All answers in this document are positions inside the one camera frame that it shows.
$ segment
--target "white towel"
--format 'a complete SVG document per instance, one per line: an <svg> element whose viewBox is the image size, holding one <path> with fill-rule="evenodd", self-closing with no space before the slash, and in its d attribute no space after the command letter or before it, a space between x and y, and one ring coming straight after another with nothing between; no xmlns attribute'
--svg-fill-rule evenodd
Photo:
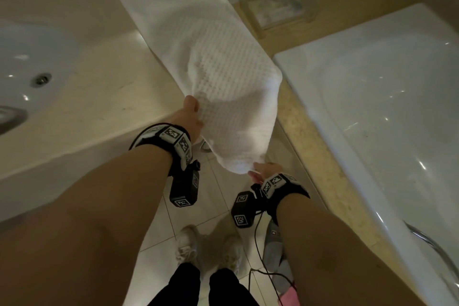
<svg viewBox="0 0 459 306"><path fill-rule="evenodd" d="M280 70L227 0L121 0L148 46L201 105L218 162L246 173L262 162L277 115Z"/></svg>

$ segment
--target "person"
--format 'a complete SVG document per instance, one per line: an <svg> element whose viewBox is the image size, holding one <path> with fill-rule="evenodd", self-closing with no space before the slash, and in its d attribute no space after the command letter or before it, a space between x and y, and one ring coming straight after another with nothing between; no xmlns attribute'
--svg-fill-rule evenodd
<svg viewBox="0 0 459 306"><path fill-rule="evenodd" d="M166 123L196 141L203 123L187 96ZM122 305L144 235L158 209L172 152L143 144L97 167L55 201L0 237L1 305ZM261 183L284 170L254 164ZM424 303L339 218L304 193L283 196L276 217L302 305ZM181 264L151 305L197 305L196 237L178 236ZM234 271L236 238L224 247L222 269L210 280L209 303L256 305Z"/></svg>

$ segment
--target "black cable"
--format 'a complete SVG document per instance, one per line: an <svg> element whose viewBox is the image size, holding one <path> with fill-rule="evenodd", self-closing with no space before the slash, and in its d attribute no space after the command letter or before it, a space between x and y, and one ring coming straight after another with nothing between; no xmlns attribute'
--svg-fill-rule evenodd
<svg viewBox="0 0 459 306"><path fill-rule="evenodd" d="M276 292L277 298L278 298L278 300L279 300L281 306L284 306L284 304L283 304L282 301L280 300L279 293L277 292L277 289L276 289L276 287L274 286L274 282L273 282L273 280L271 279L270 276L271 276L271 275L282 276L283 278L285 278L285 279L290 283L290 285L291 285L295 290L296 290L296 287L293 285L293 282L287 278L287 276L284 276L284 275L281 274L281 273L269 273L269 272L268 272L268 269L266 268L266 265L264 264L264 261L263 261L263 259L261 258L260 250L258 249L258 244L257 244L257 229L258 229L258 226L260 225L261 217L263 216L263 212L260 211L259 213L256 213L255 215L258 215L258 214L261 214L261 216L260 216L260 218L259 218L259 220L258 220L258 223L257 223L256 227L255 227L255 232L254 232L253 236L254 236L255 247L256 247L256 249L257 249L258 256L259 256L259 258L260 258L260 260L261 260L261 263L263 264L263 267L264 267L264 269L266 270L266 272L263 272L263 271L260 271L260 270L255 270L255 269L251 268L250 271L249 271L249 285L248 285L248 288L247 288L247 289L248 289L248 291L250 292L250 275L251 275L252 272L257 271L257 272L262 273L262 274L264 274L264 275L268 275L268 278L269 278L269 280L271 281L271 284L273 285L274 291Z"/></svg>

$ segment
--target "pink object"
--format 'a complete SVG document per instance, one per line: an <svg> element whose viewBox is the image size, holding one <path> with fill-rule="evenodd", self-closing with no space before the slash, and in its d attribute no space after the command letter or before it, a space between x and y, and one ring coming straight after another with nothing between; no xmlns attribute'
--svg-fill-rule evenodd
<svg viewBox="0 0 459 306"><path fill-rule="evenodd" d="M293 287L290 287L283 296L280 297L279 306L300 306L300 300L298 300L298 294Z"/></svg>

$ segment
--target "bathtub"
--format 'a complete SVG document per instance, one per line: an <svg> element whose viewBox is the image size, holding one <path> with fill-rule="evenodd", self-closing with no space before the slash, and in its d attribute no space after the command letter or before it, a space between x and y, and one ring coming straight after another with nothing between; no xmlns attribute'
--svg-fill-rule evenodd
<svg viewBox="0 0 459 306"><path fill-rule="evenodd" d="M419 295L457 305L458 35L416 4L274 61Z"/></svg>

